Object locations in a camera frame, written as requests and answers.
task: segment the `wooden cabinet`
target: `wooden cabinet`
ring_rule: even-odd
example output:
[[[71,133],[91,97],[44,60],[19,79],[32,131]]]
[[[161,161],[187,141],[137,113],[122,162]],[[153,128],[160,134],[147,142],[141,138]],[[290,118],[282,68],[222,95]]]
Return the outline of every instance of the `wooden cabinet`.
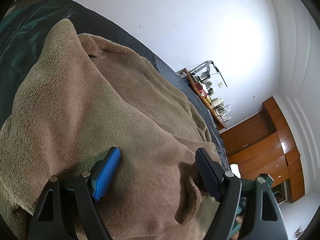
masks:
[[[291,196],[289,197],[289,201],[293,203],[297,201],[299,198],[303,197],[304,194],[304,184],[301,184],[297,188],[291,190]]]
[[[272,187],[288,181],[288,199],[294,202],[304,195],[304,179],[300,153],[284,115],[273,97],[263,102],[276,132],[258,143],[228,157],[238,164],[242,178],[256,179],[268,173],[274,179]]]
[[[289,138],[284,140],[281,143],[281,145],[282,145],[282,149],[283,149],[284,154],[286,154],[296,146],[296,143],[294,142],[293,136],[290,136]]]
[[[294,163],[296,160],[300,159],[300,153],[298,149],[294,147],[288,153],[285,154],[285,159],[287,160],[288,165]]]
[[[286,165],[285,157],[282,155],[281,157],[279,157],[275,161],[267,164],[266,166],[254,171],[248,175],[243,176],[243,178],[255,180],[261,173],[275,174],[278,171],[284,169],[286,166],[287,165]]]
[[[292,136],[289,125],[282,127],[279,131],[277,131],[277,134],[281,143]]]
[[[272,148],[271,150],[259,155],[258,157],[243,163],[239,166],[240,174],[245,176],[247,174],[250,174],[264,166],[266,166],[267,163],[271,163],[278,159],[279,157],[283,156],[283,151],[281,144],[277,145],[276,147]]]
[[[225,144],[227,156],[231,156],[260,142],[274,132],[276,132],[276,128],[268,112],[263,109],[247,120],[224,131],[220,136]]]
[[[302,170],[300,158],[294,163],[289,164],[288,169],[290,176],[293,176],[293,174],[296,174],[298,171]]]
[[[289,179],[289,169],[288,167],[285,167],[284,169],[278,171],[275,174],[272,174],[271,177],[273,178],[274,182],[271,187],[275,187],[279,185],[280,183],[284,182],[285,180]]]
[[[290,187],[291,189],[297,188],[299,185],[303,183],[303,173],[302,170],[290,176]]]
[[[272,148],[276,147],[280,144],[279,137],[277,133],[273,133],[267,138],[259,141],[258,143],[250,146],[247,149],[242,150],[236,154],[232,155],[233,163],[242,164],[246,163],[254,158],[262,155],[263,153],[271,150]]]

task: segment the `cabinet drawer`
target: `cabinet drawer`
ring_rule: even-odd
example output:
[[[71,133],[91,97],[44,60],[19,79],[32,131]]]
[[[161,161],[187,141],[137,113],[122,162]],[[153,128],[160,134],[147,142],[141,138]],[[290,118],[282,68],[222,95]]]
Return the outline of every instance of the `cabinet drawer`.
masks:
[[[283,142],[286,139],[288,139],[290,136],[292,136],[289,125],[286,125],[285,127],[281,128],[279,131],[277,131],[277,134],[280,142]]]
[[[281,171],[278,171],[277,173],[271,175],[273,178],[274,182],[271,187],[275,187],[279,185],[280,183],[284,182],[285,180],[289,179],[289,170],[288,167],[285,167]]]
[[[273,109],[274,107],[278,106],[275,99],[273,97],[267,99],[263,102],[263,106],[268,110],[268,112]]]
[[[286,167],[285,157],[281,156],[275,161],[267,164],[261,169],[258,169],[257,171],[254,171],[246,176],[244,176],[245,179],[251,179],[255,180],[261,173],[268,173],[268,174],[275,174],[278,171],[284,169]]]
[[[241,176],[248,175],[260,168],[270,164],[271,162],[275,161],[279,157],[283,156],[283,151],[281,144],[274,147],[273,149],[269,150],[268,152],[250,160],[246,163],[239,165],[239,171]]]
[[[274,108],[269,110],[269,115],[270,115],[272,120],[275,120],[278,117],[280,117],[282,115],[282,112],[281,112],[279,106],[275,106]]]
[[[293,136],[290,136],[289,138],[287,138],[286,140],[284,140],[282,143],[282,149],[284,154],[290,152],[293,148],[295,148],[296,143],[294,141]]]
[[[277,130],[280,130],[281,128],[283,128],[283,127],[285,127],[287,125],[287,121],[285,120],[283,114],[281,114],[281,116],[279,116],[273,122],[274,122],[275,127],[276,127]]]
[[[290,164],[288,166],[289,174],[292,176],[293,174],[296,174],[298,171],[302,170],[301,161],[300,158],[296,160],[294,163]]]
[[[263,139],[262,141],[250,146],[247,149],[242,150],[236,154],[232,155],[233,163],[235,164],[242,164],[246,163],[259,155],[271,150],[272,148],[276,147],[280,144],[278,134],[275,132],[268,136],[267,138]]]
[[[297,201],[299,198],[303,197],[305,194],[304,192],[304,184],[300,184],[295,189],[291,190],[291,199],[290,202],[293,203]]]
[[[298,149],[295,147],[285,154],[285,158],[288,162],[288,165],[290,165],[294,163],[296,160],[300,159],[300,153],[298,152]]]
[[[304,184],[303,172],[302,170],[298,171],[296,174],[290,176],[290,186],[291,190],[297,188],[300,184]]]

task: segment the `clamp jaw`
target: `clamp jaw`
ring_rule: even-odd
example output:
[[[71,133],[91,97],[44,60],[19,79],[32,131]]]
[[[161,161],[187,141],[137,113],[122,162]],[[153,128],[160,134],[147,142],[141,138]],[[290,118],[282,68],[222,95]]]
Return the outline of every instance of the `clamp jaw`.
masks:
[[[105,195],[119,161],[120,151],[112,147],[102,161],[76,178],[52,176],[40,195],[28,240],[78,239],[70,215],[70,203],[74,202],[87,238],[112,240],[95,203]],[[270,189],[273,179],[268,174],[260,174],[255,181],[239,179],[212,161],[204,148],[196,151],[196,165],[209,194],[220,202],[204,240],[230,239],[240,226],[235,228],[235,219],[243,197],[246,198],[245,206],[242,205],[244,218],[238,239],[288,239],[279,206]]]
[[[240,197],[246,197],[246,204],[239,240],[288,239],[268,174],[260,174],[255,181],[239,179],[212,161],[204,148],[196,151],[196,165],[210,196],[220,202],[204,240],[230,239]]]
[[[112,147],[90,171],[70,179],[52,176],[45,185],[32,217],[28,240],[78,239],[70,216],[70,203],[76,200],[88,239],[112,240],[96,209],[105,195],[120,161],[120,151]]]

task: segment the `blue rubber grip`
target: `blue rubber grip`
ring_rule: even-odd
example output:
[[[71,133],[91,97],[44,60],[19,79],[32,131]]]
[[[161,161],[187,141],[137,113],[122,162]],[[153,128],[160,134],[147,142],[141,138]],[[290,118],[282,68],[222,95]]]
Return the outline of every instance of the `blue rubber grip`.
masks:
[[[106,194],[119,162],[120,150],[118,148],[113,148],[113,152],[110,154],[105,165],[101,168],[99,174],[94,176],[95,178],[92,178],[92,197],[95,201],[99,201],[100,198]]]

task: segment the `wooden desk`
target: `wooden desk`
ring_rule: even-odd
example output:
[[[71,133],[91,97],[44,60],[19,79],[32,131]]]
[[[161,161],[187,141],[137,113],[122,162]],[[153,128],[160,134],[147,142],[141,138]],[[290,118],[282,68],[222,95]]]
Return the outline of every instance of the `wooden desk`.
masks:
[[[226,128],[225,125],[218,119],[218,114],[215,112],[214,109],[212,109],[210,106],[209,101],[207,100],[207,98],[203,97],[200,93],[200,91],[198,90],[197,86],[196,86],[196,82],[193,79],[193,77],[191,76],[190,72],[187,69],[183,69],[181,71],[182,73],[186,73],[187,74],[187,78],[188,78],[188,82],[189,82],[189,87],[192,89],[192,91],[199,96],[199,98],[201,99],[202,103],[204,103],[204,105],[208,108],[209,112],[211,113],[214,122],[217,125],[218,130],[222,130],[223,128]]]

